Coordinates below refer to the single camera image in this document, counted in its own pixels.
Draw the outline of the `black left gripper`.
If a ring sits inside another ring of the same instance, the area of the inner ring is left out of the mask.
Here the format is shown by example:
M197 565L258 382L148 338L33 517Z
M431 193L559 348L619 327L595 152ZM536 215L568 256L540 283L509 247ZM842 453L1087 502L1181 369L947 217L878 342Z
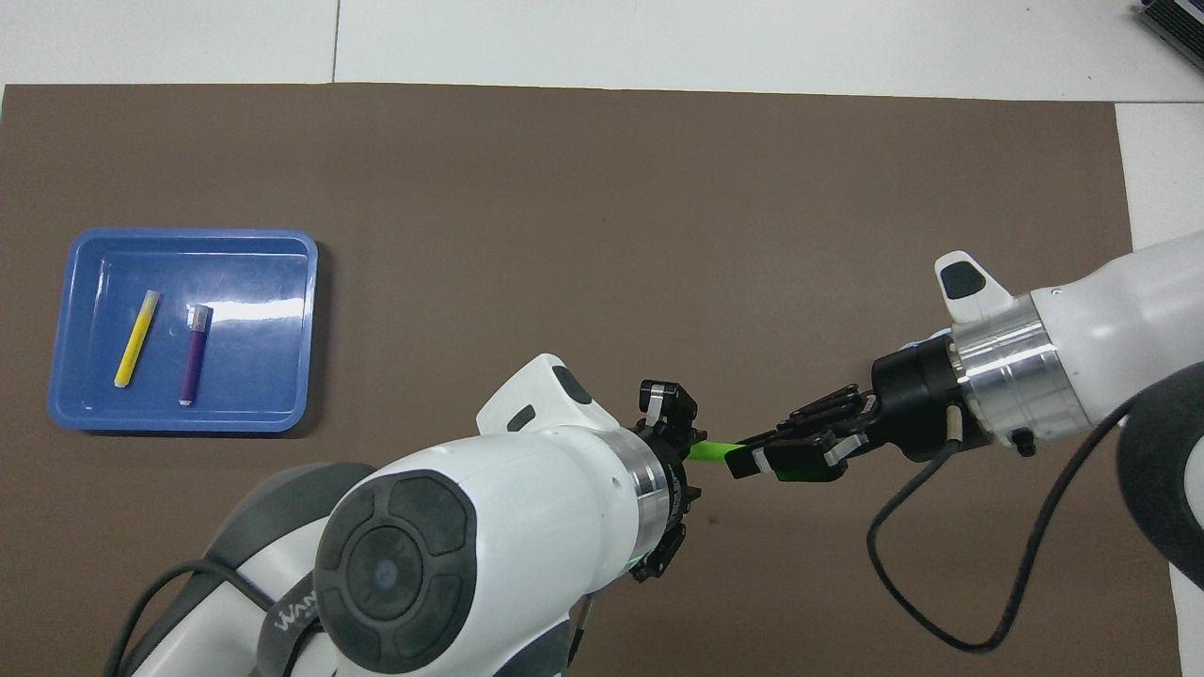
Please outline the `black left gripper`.
M684 519L689 505L702 490L689 485L684 467L689 449L706 441L706 430L695 426L698 406L677 382L644 379L641 382L638 407L644 419L633 432L659 459L668 490L668 516L659 529L657 544L641 558L628 573L637 582L662 577L675 553L687 538ZM836 481L846 473L848 458L867 449L863 432L838 436L836 432L809 432L787 438L779 434L726 451L725 463L734 479L769 473L778 481Z

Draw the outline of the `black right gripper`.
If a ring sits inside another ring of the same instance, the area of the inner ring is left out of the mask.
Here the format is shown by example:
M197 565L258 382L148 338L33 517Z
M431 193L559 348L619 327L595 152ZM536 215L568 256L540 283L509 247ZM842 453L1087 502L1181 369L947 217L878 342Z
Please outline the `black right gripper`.
M860 434L860 449L892 445L911 463L927 463L948 440L946 408L960 404L951 345L949 336L937 336L878 358L870 367L872 389L842 385L738 445L799 447L826 434L834 443Z

